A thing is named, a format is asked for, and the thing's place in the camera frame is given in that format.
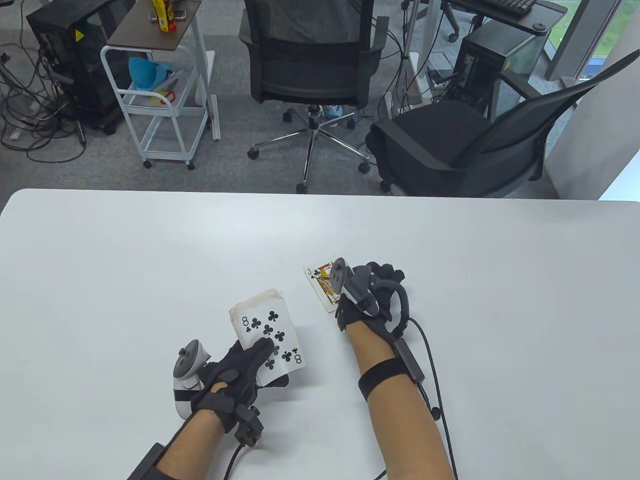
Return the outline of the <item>person's right hand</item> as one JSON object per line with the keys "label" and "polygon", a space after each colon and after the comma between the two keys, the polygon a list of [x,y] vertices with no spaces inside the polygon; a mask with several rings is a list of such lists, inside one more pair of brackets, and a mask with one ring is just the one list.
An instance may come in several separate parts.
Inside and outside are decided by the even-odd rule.
{"label": "person's right hand", "polygon": [[[363,322],[377,336],[388,342],[400,339],[410,318],[409,297],[402,281],[405,274],[390,263],[369,262],[355,267],[339,257],[330,270],[330,284],[339,296],[335,313],[338,329],[345,331],[348,325]],[[400,301],[400,317],[393,329],[391,300],[397,294]]]}

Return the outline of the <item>person's left hand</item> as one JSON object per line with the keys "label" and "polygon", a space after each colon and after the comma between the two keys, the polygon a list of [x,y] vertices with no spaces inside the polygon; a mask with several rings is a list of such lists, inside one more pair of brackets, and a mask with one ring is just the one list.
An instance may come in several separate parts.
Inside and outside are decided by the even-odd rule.
{"label": "person's left hand", "polygon": [[228,434],[238,423],[236,407],[251,407],[258,397],[258,370],[265,366],[275,350],[270,338],[259,338],[243,349],[240,341],[218,362],[205,368],[204,389],[190,400],[193,412],[210,410]]}

